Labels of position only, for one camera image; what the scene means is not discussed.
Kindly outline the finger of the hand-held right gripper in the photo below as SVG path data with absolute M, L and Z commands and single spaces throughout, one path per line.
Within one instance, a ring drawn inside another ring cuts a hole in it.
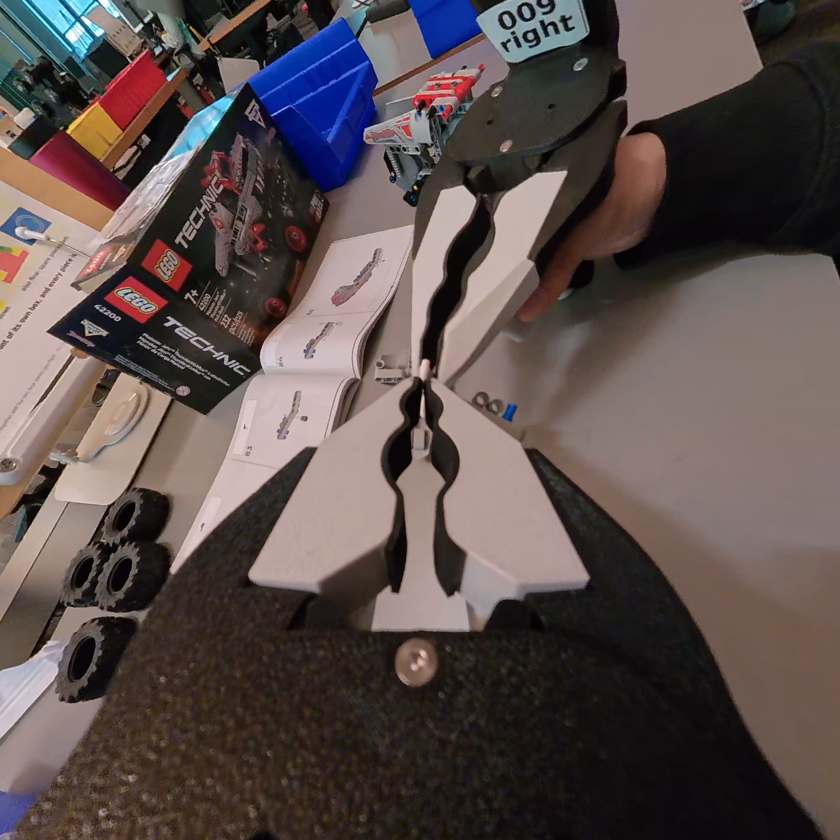
M 529 254 L 567 175 L 540 172 L 501 197 L 490 249 L 467 278 L 443 331 L 436 377 L 446 386 L 455 385 L 536 290 L 538 273 Z
M 426 380 L 437 364 L 443 330 L 465 293 L 464 274 L 490 231 L 490 213 L 467 186 L 445 188 L 413 257 L 411 376 Z

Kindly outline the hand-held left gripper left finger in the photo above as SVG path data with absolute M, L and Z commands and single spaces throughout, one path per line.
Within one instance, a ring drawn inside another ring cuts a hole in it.
M 405 380 L 321 442 L 248 572 L 254 584 L 322 596 L 400 591 L 397 480 L 413 462 L 421 401 L 421 380 Z

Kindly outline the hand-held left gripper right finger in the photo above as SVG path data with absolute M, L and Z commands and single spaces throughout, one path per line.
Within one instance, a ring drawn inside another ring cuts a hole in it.
M 526 449 L 437 380 L 425 384 L 436 499 L 434 565 L 447 595 L 522 599 L 590 580 Z

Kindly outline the small white toy connector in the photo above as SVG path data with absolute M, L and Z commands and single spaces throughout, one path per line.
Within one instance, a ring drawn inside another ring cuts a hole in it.
M 418 413 L 415 427 L 412 431 L 412 452 L 414 460 L 426 460 L 431 448 L 432 431 L 426 420 L 426 383 L 432 373 L 432 363 L 423 359 L 419 365 L 417 379 L 421 382 L 419 388 Z

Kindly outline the person's right forearm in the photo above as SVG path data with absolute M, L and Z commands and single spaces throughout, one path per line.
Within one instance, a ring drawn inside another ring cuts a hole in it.
M 733 243 L 839 255 L 839 46 L 819 40 L 713 98 L 640 122 L 665 150 L 665 189 L 624 269 Z

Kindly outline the person's right hand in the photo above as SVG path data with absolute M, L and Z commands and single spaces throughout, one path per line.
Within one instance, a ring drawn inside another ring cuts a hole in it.
M 539 319 L 588 260 L 622 253 L 648 235 L 665 194 L 665 147 L 654 133 L 636 133 L 616 146 L 612 186 L 603 201 L 566 235 L 552 253 L 537 289 L 518 311 L 525 323 Z

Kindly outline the open instruction booklet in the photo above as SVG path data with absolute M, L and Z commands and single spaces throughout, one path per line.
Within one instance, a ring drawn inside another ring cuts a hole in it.
M 234 433 L 174 558 L 176 572 L 222 520 L 341 425 L 363 376 L 364 346 L 411 255 L 413 227 L 337 241 L 309 289 L 263 342 Z

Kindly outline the red grey toy truck model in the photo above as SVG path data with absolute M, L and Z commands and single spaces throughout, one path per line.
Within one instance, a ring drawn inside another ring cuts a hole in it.
M 474 86 L 485 69 L 463 66 L 429 77 L 412 97 L 389 102 L 386 118 L 363 132 L 363 140 L 383 150 L 391 184 L 416 207 L 421 191 L 442 152 L 474 101 Z

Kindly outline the blue plastic bin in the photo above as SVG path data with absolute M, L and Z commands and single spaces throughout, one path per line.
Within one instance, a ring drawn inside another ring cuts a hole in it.
M 377 83 L 371 59 L 342 17 L 248 81 L 323 193 L 351 174 L 375 115 Z
M 432 58 L 482 35 L 470 1 L 409 1 L 409 5 Z

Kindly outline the white board stand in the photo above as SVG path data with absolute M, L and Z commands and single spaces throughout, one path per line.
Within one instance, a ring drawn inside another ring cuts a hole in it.
M 77 446 L 57 445 L 58 501 L 106 507 L 130 488 L 172 399 L 121 374 Z

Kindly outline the black toy set box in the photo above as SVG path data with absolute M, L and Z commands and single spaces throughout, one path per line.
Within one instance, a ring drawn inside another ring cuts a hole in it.
M 254 89 L 228 100 L 113 215 L 48 330 L 203 415 L 261 371 L 329 209 Z

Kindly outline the white instruction poster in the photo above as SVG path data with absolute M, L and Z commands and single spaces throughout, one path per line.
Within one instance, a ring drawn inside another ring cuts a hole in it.
M 1 451 L 16 460 L 16 440 L 70 362 L 49 328 L 81 299 L 72 286 L 109 221 L 71 190 L 47 203 L 33 186 L 1 184 Z

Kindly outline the red storage block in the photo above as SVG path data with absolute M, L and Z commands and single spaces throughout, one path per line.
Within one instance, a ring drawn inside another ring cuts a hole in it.
M 112 79 L 98 104 L 124 130 L 166 82 L 165 73 L 146 49 Z

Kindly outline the maroon storage block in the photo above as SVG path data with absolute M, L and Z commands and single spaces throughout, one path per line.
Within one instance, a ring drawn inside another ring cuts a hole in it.
M 28 161 L 112 211 L 132 192 L 131 187 L 64 131 L 55 133 Z

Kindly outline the wooden display board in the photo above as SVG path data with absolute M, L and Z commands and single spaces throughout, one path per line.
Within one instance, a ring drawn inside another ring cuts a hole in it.
M 111 196 L 102 204 L 73 186 L 56 179 L 9 149 L 1 148 L 1 182 L 94 231 L 101 231 L 129 192 Z

